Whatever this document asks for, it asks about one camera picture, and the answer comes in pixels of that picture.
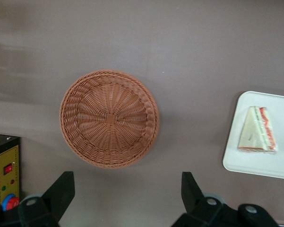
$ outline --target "wicker basket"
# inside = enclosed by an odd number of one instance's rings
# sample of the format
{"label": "wicker basket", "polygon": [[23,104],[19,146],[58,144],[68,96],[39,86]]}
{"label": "wicker basket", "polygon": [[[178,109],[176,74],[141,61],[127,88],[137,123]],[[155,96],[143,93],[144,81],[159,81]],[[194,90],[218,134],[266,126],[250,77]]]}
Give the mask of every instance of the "wicker basket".
{"label": "wicker basket", "polygon": [[129,166],[145,156],[159,131],[159,111],[149,90],[124,72],[101,70],[67,91],[60,126],[70,148],[103,168]]}

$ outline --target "white plate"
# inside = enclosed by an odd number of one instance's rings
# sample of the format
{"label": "white plate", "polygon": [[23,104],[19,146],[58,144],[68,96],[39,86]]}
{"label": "white plate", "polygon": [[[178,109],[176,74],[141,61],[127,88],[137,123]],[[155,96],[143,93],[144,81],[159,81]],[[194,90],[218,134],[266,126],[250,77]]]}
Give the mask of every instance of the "white plate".
{"label": "white plate", "polygon": [[[275,154],[242,152],[237,149],[250,106],[266,107],[278,151]],[[223,165],[227,170],[284,179],[284,96],[248,91],[237,103]]]}

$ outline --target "red switch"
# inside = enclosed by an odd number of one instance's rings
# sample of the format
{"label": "red switch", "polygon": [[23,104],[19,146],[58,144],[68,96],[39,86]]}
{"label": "red switch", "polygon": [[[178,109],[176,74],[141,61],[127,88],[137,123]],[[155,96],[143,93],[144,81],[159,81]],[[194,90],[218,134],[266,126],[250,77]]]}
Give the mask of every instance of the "red switch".
{"label": "red switch", "polygon": [[18,206],[19,202],[20,202],[20,199],[18,197],[10,198],[10,200],[8,201],[8,203],[6,205],[6,210],[11,210],[14,207]]}
{"label": "red switch", "polygon": [[12,164],[8,164],[6,167],[4,167],[4,175],[8,174],[9,172],[13,171],[13,166]]}

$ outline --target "black machine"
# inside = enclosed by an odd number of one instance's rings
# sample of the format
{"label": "black machine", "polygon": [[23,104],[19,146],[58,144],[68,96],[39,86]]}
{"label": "black machine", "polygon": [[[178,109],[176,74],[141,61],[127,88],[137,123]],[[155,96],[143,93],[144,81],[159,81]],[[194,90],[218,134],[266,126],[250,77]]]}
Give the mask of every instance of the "black machine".
{"label": "black machine", "polygon": [[[42,197],[25,199],[5,212],[0,205],[0,227],[58,227],[74,196],[73,172],[64,172]],[[181,196],[187,213],[172,227],[278,227],[260,206],[242,204],[234,210],[205,197],[189,172],[182,173]]]}
{"label": "black machine", "polygon": [[10,210],[20,201],[20,138],[0,135],[0,205]]}

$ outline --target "control box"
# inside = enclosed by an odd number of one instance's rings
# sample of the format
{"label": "control box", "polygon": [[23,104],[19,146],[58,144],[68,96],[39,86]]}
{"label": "control box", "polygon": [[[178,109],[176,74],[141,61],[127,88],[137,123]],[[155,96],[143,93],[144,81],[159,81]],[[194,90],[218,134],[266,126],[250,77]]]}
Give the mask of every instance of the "control box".
{"label": "control box", "polygon": [[0,135],[0,205],[10,210],[19,204],[20,138]]}

